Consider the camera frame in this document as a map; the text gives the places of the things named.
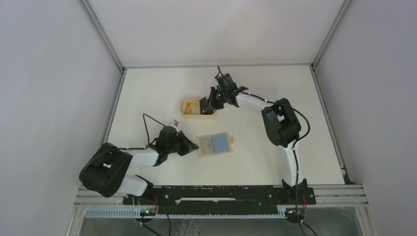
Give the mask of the gold VIP card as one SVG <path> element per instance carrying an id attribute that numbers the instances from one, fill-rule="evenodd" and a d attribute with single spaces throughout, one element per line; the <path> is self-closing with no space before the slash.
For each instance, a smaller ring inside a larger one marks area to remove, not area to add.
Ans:
<path id="1" fill-rule="evenodd" d="M 184 113 L 186 115 L 199 115 L 200 114 L 200 104 L 199 103 L 193 103 L 193 102 L 187 102 L 185 104 Z"/>

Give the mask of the beige card holder wallet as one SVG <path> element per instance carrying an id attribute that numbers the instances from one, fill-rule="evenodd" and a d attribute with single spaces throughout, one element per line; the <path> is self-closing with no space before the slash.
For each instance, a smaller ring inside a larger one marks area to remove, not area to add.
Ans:
<path id="1" fill-rule="evenodd" d="M 233 137 L 229 133 L 203 135 L 196 138 L 200 158 L 232 152 Z"/>

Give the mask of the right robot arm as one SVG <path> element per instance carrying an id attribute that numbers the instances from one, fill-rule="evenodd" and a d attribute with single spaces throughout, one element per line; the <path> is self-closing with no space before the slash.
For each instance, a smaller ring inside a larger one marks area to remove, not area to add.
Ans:
<path id="1" fill-rule="evenodd" d="M 303 138 L 299 134 L 300 112 L 293 108 L 286 98 L 270 101 L 249 93 L 247 87 L 238 87 L 229 73 L 218 72 L 214 78 L 218 84 L 210 88 L 208 97 L 200 99 L 200 113 L 211 115 L 223 109 L 225 104 L 230 104 L 260 115 L 269 141 L 277 146 L 283 155 L 284 198 L 289 204 L 298 204 L 308 188 L 298 158 L 298 143 Z"/>

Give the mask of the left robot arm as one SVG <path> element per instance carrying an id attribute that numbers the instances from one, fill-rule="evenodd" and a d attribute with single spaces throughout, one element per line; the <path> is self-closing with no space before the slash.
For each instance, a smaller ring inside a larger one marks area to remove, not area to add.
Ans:
<path id="1" fill-rule="evenodd" d="M 199 146 L 173 125 L 164 126 L 157 138 L 145 147 L 117 147 L 104 143 L 82 168 L 79 181 L 93 192 L 105 198 L 115 194 L 133 195 L 142 205 L 154 198 L 150 189 L 153 183 L 138 175 L 129 175 L 128 170 L 140 167 L 156 167 L 170 154 L 185 156 L 197 151 Z"/>

